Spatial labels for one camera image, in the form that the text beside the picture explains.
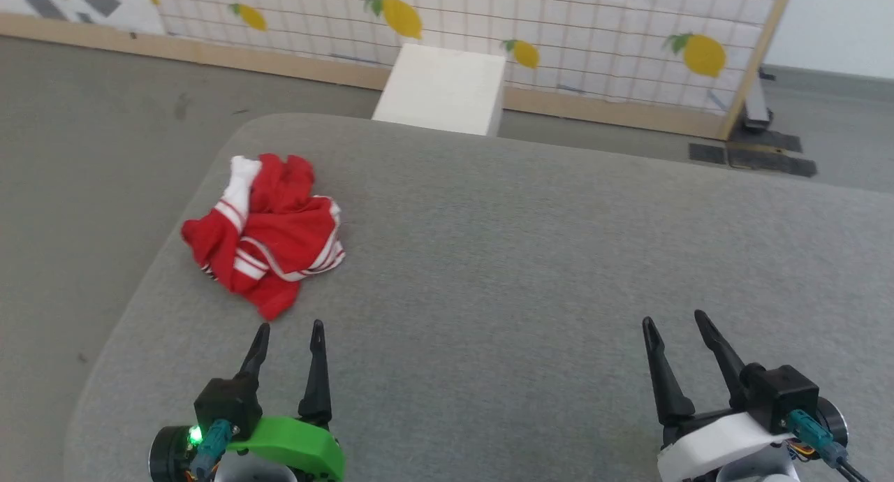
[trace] green led light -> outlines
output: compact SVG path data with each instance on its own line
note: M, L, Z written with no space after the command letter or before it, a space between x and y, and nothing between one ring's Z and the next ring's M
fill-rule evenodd
M199 428L197 425L189 428L189 443L193 445L202 443L202 428Z

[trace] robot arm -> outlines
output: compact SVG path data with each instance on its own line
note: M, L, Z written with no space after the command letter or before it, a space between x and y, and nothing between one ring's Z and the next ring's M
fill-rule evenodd
M819 396L816 384L791 365L776 370L745 365L703 311L696 311L696 325L724 375L728 409L696 413L664 355L657 327L649 317L643 320L655 409L664 427L658 455L663 482L798 480L795 459L823 459L846 479L866 482L847 463L847 423Z
M323 323L314 322L312 359L299 418L264 416L258 376L268 354L270 326L255 335L240 371L212 379L194 403L197 425L165 427L149 452L153 482L258 479L282 482L344 478L344 453L329 432L332 405ZM224 453L232 451L237 457Z

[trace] white box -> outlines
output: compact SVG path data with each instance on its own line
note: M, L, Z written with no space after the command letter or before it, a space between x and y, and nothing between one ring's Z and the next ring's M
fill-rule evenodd
M406 43L373 120L496 136L506 58Z

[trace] floor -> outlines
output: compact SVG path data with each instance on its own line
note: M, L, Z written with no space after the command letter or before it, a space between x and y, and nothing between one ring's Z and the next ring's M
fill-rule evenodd
M5 38L0 53L0 479L49 480L92 362L221 144L269 113L370 117L378 93ZM767 96L810 182L894 193L894 103ZM517 112L500 135L670 161L704 143Z

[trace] gray fabric surface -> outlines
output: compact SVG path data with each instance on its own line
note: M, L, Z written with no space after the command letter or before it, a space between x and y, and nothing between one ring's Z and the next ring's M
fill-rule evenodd
M342 207L345 262L272 325L259 398L293 414L326 323L348 480L657 479L640 320L700 411L724 406L692 311L746 361L795 365L845 412L852 458L894 472L894 198L620 154L317 115L243 126L234 154L300 154ZM191 422L261 320L198 271L176 231L70 425L70 481L147 480L162 425ZM808 480L837 480L821 463Z

